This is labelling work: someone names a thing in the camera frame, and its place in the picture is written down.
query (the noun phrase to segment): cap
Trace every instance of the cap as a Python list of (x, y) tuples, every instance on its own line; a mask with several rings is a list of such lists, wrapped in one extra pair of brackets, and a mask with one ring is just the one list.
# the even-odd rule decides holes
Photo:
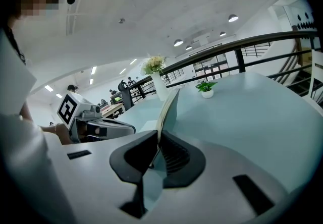
[(67, 87), (67, 90), (77, 90), (77, 89), (79, 89), (79, 88), (77, 86), (74, 86), (74, 85), (69, 85)]

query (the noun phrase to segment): fluorescent light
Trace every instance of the fluorescent light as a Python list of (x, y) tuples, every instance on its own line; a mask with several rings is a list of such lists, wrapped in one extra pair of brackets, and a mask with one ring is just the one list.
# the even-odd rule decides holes
[(52, 92), (53, 91), (53, 89), (51, 87), (49, 87), (48, 85), (45, 86), (45, 89), (47, 89), (49, 92)]
[(174, 42), (174, 46), (179, 46), (181, 45), (182, 43), (184, 43), (182, 40), (180, 39), (176, 39), (175, 42)]
[(92, 68), (91, 75), (93, 75), (93, 74), (95, 73), (95, 71), (96, 71), (96, 66), (94, 66), (94, 67)]
[(122, 74), (125, 70), (126, 70), (126, 68), (124, 68), (119, 74)]
[(132, 65), (135, 61), (137, 61), (137, 59), (133, 60), (133, 61), (130, 63), (130, 65)]
[(238, 18), (239, 18), (239, 17), (238, 17), (237, 15), (235, 15), (235, 14), (231, 14), (231, 15), (229, 16), (229, 22), (234, 22), (234, 21), (236, 21)]

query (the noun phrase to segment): flower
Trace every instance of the flower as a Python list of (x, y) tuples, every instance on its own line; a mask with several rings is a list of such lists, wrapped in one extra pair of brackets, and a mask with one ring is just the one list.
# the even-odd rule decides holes
[(156, 72), (162, 72), (162, 67), (164, 65), (165, 58), (164, 57), (152, 57), (145, 64), (143, 64), (141, 68), (141, 74), (153, 74)]

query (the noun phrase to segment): desk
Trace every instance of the desk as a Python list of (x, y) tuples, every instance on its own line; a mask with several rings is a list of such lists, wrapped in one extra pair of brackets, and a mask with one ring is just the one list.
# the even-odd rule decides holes
[[(257, 73), (217, 80), (204, 99), (186, 86), (178, 100), (176, 135), (226, 146), (271, 173), (290, 192), (311, 177), (323, 147), (323, 118), (300, 96)], [(147, 97), (118, 118), (137, 130), (157, 120), (163, 102)]]
[(109, 115), (114, 114), (116, 111), (122, 108), (122, 111), (125, 112), (125, 107), (123, 104), (110, 105), (107, 109), (102, 110), (102, 117), (106, 118)]

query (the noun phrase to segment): white pot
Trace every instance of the white pot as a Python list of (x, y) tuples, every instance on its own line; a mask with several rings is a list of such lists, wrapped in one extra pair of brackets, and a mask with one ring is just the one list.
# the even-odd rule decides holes
[(201, 93), (202, 93), (202, 96), (204, 98), (211, 98), (214, 95), (214, 91), (213, 90), (210, 90), (210, 91), (202, 91)]
[(163, 82), (162, 78), (160, 77), (159, 73), (150, 74), (153, 84), (155, 86), (157, 95), (161, 101), (165, 101), (168, 97), (168, 90), (166, 88), (165, 83)]

